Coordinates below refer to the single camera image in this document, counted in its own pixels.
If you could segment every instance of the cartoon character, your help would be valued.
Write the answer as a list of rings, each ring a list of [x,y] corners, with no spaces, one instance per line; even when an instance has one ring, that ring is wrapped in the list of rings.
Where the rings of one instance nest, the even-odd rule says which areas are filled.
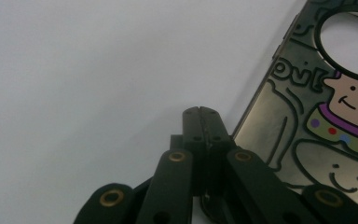
[[[314,140],[298,142],[294,157],[311,182],[335,187],[358,203],[358,158]]]
[[[336,72],[335,78],[325,79],[324,84],[333,88],[334,94],[329,102],[316,106],[307,128],[358,153],[358,78]]]

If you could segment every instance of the purple collar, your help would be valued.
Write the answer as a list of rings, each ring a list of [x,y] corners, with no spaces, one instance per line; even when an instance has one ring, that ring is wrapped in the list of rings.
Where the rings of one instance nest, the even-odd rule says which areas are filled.
[[[358,127],[354,126],[353,124],[351,124],[351,123],[347,122],[346,120],[343,120],[343,119],[337,117],[337,115],[333,114],[330,111],[330,109],[328,108],[327,103],[320,104],[319,110],[321,111],[321,113],[324,115],[324,117],[327,120],[334,123],[335,125],[342,128],[343,130],[345,130],[349,133],[353,133],[358,136]]]

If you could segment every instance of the white background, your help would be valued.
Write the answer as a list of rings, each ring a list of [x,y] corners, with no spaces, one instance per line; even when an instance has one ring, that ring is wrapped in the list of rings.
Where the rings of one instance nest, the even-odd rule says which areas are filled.
[[[189,107],[232,133],[304,4],[0,0],[0,224],[73,223],[141,184]]]

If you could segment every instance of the metallic phone case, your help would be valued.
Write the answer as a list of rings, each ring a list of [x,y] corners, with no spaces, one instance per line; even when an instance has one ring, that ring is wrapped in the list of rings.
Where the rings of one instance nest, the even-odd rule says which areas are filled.
[[[308,1],[278,47],[234,136],[287,187],[321,183],[358,203],[358,74],[324,50],[324,22],[358,1]]]

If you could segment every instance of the smiley face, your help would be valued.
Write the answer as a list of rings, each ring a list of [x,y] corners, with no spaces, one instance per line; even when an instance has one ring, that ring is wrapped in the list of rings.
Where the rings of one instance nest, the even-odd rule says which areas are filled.
[[[358,79],[344,74],[327,78],[324,84],[334,89],[328,107],[338,117],[358,126]]]
[[[311,140],[297,144],[294,156],[311,182],[335,187],[358,203],[358,158]]]

